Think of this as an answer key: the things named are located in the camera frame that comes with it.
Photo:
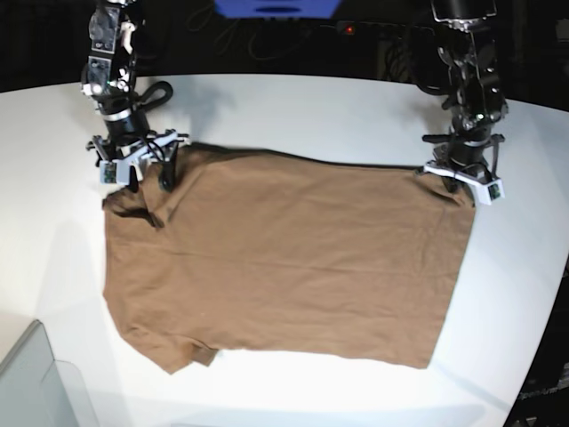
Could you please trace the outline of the brown t-shirt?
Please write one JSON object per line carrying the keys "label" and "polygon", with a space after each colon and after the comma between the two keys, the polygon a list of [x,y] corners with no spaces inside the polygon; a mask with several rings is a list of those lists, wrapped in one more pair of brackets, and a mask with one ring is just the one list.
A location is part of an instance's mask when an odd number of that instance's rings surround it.
{"label": "brown t-shirt", "polygon": [[475,205],[433,175],[211,146],[103,201],[104,298],[120,336],[167,373],[219,350],[426,367]]}

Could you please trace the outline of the blue box at top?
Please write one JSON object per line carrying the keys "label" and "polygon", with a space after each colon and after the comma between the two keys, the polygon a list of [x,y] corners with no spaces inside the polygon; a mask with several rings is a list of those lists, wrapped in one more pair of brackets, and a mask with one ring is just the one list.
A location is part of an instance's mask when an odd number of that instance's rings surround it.
{"label": "blue box at top", "polygon": [[231,19],[315,18],[333,16],[340,0],[216,0],[216,11]]}

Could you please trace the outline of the black power strip red light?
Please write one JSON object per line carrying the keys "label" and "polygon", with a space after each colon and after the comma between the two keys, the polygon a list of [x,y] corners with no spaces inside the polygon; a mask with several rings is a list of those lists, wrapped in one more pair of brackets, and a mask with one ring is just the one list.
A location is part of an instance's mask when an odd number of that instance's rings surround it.
{"label": "black power strip red light", "polygon": [[432,37],[436,34],[430,26],[413,23],[391,23],[377,20],[336,20],[331,28],[346,40],[363,42],[366,40],[403,40],[411,36]]}

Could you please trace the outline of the translucent plastic bin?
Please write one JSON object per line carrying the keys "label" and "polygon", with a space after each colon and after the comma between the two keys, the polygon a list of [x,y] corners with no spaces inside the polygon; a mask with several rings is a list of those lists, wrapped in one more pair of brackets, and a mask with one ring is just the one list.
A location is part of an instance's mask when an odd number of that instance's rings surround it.
{"label": "translucent plastic bin", "polygon": [[83,376],[33,321],[1,362],[3,426],[99,426]]}

